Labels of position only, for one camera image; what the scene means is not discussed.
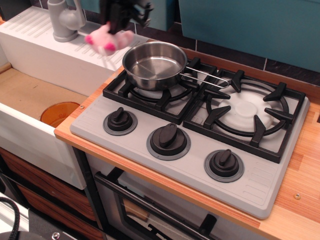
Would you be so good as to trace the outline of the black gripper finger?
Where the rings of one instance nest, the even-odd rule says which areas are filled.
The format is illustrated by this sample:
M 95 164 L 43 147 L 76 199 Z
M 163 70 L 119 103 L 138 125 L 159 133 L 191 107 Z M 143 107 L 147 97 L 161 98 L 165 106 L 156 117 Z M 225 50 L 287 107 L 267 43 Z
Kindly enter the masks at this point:
M 99 10 L 100 10 L 100 23 L 105 25 L 110 18 L 112 1 L 111 0 L 100 0 L 99 1 Z
M 115 35 L 116 33 L 127 28 L 131 19 L 131 12 L 128 9 L 111 10 L 107 25 L 109 26 L 108 33 Z

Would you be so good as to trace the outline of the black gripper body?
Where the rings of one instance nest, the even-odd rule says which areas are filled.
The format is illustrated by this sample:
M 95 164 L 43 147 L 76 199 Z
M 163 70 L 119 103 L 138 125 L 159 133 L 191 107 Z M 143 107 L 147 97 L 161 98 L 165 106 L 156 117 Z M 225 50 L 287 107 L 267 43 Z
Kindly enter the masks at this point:
M 111 10 L 129 10 L 131 20 L 147 27 L 150 24 L 150 13 L 154 9 L 154 5 L 150 0 L 110 0 Z

